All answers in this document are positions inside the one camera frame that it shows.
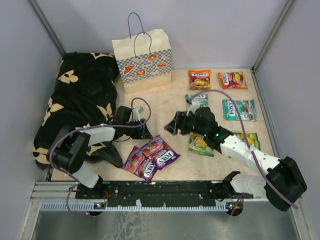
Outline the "teal Fox's candy packet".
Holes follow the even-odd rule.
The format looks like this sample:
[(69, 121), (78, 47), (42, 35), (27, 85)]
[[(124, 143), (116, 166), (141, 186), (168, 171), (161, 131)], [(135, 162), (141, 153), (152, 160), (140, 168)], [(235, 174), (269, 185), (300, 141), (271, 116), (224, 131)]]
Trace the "teal Fox's candy packet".
[(238, 121), (239, 111), (240, 118), (242, 121), (253, 121), (257, 120), (257, 110), (255, 100), (235, 100), (235, 105), (229, 99), (222, 100), (224, 119), (227, 121)]

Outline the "right aluminium corner post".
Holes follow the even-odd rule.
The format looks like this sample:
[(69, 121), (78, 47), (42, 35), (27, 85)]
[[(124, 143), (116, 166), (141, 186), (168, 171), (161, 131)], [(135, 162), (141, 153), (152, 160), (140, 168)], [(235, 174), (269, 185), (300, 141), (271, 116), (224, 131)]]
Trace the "right aluminium corner post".
[(279, 33), (282, 25), (284, 24), (288, 15), (290, 14), (295, 2), (296, 2), (295, 0), (287, 0), (286, 1), (277, 21), (275, 22), (275, 25), (273, 26), (270, 34), (267, 37), (265, 44), (263, 45), (261, 52), (259, 53), (253, 67), (251, 68), (252, 73), (256, 73), (257, 70), (259, 69), (259, 67), (262, 64), (264, 58), (266, 57), (268, 51), (270, 50), (273, 42), (275, 41), (277, 34)]

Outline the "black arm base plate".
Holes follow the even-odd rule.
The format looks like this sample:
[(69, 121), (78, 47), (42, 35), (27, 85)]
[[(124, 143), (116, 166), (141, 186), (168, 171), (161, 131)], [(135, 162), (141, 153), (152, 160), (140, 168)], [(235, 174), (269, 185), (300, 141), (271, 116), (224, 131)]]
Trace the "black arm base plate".
[(77, 200), (106, 200), (109, 207), (214, 207), (216, 201), (238, 194), (225, 181), (104, 181), (102, 192), (82, 185), (75, 191)]

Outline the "purple snack packet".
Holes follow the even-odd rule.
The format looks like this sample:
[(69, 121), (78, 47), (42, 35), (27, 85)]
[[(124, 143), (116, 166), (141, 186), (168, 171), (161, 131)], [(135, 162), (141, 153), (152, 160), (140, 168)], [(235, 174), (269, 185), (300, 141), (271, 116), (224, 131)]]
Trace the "purple snack packet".
[(137, 146), (132, 148), (128, 158), (122, 166), (122, 169), (142, 178), (148, 184), (152, 181), (158, 170), (156, 165), (146, 157)]

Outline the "left aluminium corner post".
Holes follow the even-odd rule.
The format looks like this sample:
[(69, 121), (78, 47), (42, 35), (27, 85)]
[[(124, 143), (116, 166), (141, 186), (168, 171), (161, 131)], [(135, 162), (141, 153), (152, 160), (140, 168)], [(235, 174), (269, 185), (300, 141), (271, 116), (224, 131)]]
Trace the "left aluminium corner post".
[(52, 27), (50, 21), (46, 17), (44, 11), (42, 10), (41, 6), (39, 5), (37, 0), (28, 0), (27, 1), (33, 10), (35, 16), (37, 19), (40, 21), (41, 25), (43, 26), (46, 34), (50, 38), (52, 44), (55, 46), (56, 50), (61, 56), (61, 62), (60, 62), (60, 67), (58, 70), (60, 70), (62, 64), (63, 64), (63, 58), (65, 56), (69, 56), (73, 54), (73, 52), (67, 52), (62, 44), (62, 42), (59, 40), (58, 35), (54, 28)]

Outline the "aluminium corner post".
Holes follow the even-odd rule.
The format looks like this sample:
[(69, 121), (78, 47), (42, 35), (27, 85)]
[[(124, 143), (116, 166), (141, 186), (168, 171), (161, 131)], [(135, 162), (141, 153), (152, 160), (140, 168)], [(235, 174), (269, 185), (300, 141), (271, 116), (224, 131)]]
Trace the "aluminium corner post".
[(33, 10), (35, 16), (37, 19), (40, 21), (41, 25), (43, 26), (46, 34), (50, 38), (52, 44), (55, 46), (56, 50), (61, 56), (61, 62), (60, 62), (60, 67), (58, 70), (60, 70), (62, 64), (63, 64), (63, 58), (65, 56), (69, 56), (73, 54), (73, 52), (67, 52), (62, 44), (62, 42), (59, 40), (58, 35), (54, 28), (52, 27), (50, 21), (46, 17), (44, 11), (42, 10), (41, 6), (39, 5), (37, 0), (28, 0), (27, 1)]
[(257, 70), (259, 69), (259, 67), (262, 64), (264, 58), (266, 57), (268, 51), (270, 50), (273, 42), (275, 41), (277, 34), (279, 33), (282, 25), (284, 24), (288, 15), (290, 14), (295, 2), (296, 2), (295, 0), (287, 0), (286, 1), (277, 21), (275, 22), (275, 25), (273, 26), (270, 34), (267, 37), (265, 44), (263, 45), (261, 52), (259, 53), (253, 67), (251, 68), (252, 73), (256, 73)]

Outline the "black floral plush blanket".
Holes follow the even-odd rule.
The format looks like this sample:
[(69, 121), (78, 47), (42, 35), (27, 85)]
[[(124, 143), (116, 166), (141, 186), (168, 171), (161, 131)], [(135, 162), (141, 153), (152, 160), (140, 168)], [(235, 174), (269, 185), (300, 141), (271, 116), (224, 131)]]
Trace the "black floral plush blanket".
[(62, 127), (111, 124), (116, 113), (119, 69), (112, 53), (67, 53), (63, 56), (44, 119), (33, 140), (36, 165), (46, 169), (47, 153)]

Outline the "aluminium frame rail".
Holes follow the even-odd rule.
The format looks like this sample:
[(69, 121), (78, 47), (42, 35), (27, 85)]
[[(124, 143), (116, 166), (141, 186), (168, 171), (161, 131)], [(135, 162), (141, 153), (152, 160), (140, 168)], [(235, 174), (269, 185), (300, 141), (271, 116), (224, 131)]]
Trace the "aluminium frame rail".
[(196, 198), (210, 198), (224, 200), (236, 198), (240, 194), (244, 197), (264, 198), (270, 202), (284, 201), (287, 198), (295, 202), (302, 194), (296, 188), (290, 190), (288, 187), (278, 195), (269, 184), (262, 182), (262, 188), (254, 190), (248, 184), (240, 183), (240, 188), (232, 185), (230, 179), (223, 181), (99, 181), (93, 188), (84, 184), (70, 186), (69, 182), (39, 182), (36, 183), (31, 194), (32, 199), (58, 199), (72, 192), (79, 200), (102, 199), (105, 196), (118, 198), (123, 196), (195, 196)]

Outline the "blue checkered paper bag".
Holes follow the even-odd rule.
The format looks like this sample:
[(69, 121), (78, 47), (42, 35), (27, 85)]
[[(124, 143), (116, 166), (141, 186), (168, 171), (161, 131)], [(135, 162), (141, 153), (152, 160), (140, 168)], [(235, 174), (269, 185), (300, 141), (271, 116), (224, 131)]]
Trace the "blue checkered paper bag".
[(172, 48), (163, 29), (145, 31), (139, 15), (140, 32), (112, 40), (114, 56), (127, 94), (168, 85), (172, 81)]

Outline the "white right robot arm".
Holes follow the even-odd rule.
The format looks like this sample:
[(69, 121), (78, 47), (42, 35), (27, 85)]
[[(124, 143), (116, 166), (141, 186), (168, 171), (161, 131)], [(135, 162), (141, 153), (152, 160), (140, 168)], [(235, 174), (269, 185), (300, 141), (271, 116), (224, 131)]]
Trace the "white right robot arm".
[(209, 107), (200, 107), (195, 111), (177, 111), (164, 129), (172, 135), (202, 135), (211, 149), (241, 161), (246, 167), (256, 171), (265, 181), (263, 188), (267, 199), (280, 211), (295, 208), (295, 202), (308, 188), (293, 158), (269, 155), (251, 146), (248, 141), (241, 140), (217, 123)]

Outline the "orange Fox's candy packet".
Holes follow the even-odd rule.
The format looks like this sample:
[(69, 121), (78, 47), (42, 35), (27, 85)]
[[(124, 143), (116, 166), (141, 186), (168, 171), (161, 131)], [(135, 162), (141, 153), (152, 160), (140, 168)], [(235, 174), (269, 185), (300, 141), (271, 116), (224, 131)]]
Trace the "orange Fox's candy packet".
[(219, 72), (218, 77), (223, 89), (230, 90), (247, 88), (243, 71)]

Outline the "green snack packet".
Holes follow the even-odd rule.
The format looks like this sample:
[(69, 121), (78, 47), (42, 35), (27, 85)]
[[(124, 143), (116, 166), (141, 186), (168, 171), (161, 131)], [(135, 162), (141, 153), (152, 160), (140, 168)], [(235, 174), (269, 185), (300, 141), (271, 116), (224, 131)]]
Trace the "green snack packet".
[(204, 141), (204, 137), (197, 133), (190, 133), (187, 149), (199, 155), (208, 157), (214, 156), (214, 151), (207, 146), (206, 142)]

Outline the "orange striped snack packet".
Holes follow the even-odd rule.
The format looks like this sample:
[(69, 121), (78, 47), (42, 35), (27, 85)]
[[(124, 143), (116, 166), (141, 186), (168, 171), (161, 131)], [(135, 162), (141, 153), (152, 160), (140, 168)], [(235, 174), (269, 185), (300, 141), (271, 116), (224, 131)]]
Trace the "orange striped snack packet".
[(189, 70), (188, 86), (190, 90), (211, 89), (211, 70)]

